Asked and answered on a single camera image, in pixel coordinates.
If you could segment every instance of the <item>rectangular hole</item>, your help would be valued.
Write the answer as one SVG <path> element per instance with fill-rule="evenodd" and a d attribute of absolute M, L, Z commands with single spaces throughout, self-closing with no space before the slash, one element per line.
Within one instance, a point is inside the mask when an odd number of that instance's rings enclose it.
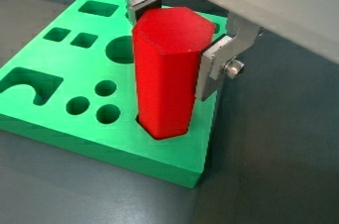
<path fill-rule="evenodd" d="M 96 35 L 80 33 L 71 42 L 71 45 L 88 49 L 92 46 L 96 39 L 97 39 Z"/>
<path fill-rule="evenodd" d="M 97 1 L 87 1 L 80 7 L 80 12 L 109 17 L 116 11 L 118 6 Z"/>
<path fill-rule="evenodd" d="M 67 35 L 69 34 L 71 30 L 63 29 L 63 28 L 53 28 L 49 33 L 44 36 L 44 39 L 60 42 Z"/>
<path fill-rule="evenodd" d="M 215 26 L 216 26 L 216 28 L 215 28 L 215 34 L 218 34 L 220 32 L 220 25 L 218 23 L 215 23 Z"/>

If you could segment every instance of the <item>red hexagonal prism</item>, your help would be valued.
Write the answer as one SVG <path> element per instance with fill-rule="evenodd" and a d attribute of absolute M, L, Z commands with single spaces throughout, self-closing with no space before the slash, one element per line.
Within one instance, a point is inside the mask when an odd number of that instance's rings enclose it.
<path fill-rule="evenodd" d="M 214 32 L 186 7 L 148 10 L 134 27 L 139 124 L 156 140 L 188 131 L 200 52 Z"/>

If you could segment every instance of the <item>gray table surface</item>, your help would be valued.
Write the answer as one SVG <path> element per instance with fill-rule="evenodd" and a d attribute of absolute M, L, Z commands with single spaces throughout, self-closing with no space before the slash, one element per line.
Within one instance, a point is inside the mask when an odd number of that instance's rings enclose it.
<path fill-rule="evenodd" d="M 72 1 L 0 0 L 0 66 Z M 200 187 L 0 132 L 0 223 L 339 223 L 339 67 L 272 33 L 240 59 Z"/>

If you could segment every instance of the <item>arc-shaped hole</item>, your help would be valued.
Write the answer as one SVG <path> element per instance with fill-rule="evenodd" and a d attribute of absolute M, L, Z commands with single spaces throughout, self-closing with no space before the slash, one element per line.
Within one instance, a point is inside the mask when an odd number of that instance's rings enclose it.
<path fill-rule="evenodd" d="M 51 99 L 64 79 L 28 68 L 13 68 L 0 81 L 0 93 L 8 88 L 25 84 L 36 90 L 33 104 L 41 106 Z"/>

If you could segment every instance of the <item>green shape sorter board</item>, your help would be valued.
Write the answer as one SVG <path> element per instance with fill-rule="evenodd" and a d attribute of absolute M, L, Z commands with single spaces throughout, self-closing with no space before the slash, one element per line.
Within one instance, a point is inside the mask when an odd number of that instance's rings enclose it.
<path fill-rule="evenodd" d="M 216 96 L 196 101 L 186 135 L 151 138 L 136 122 L 126 13 L 124 0 L 77 0 L 1 67 L 0 129 L 194 187 Z M 202 15 L 226 26 L 226 18 Z"/>

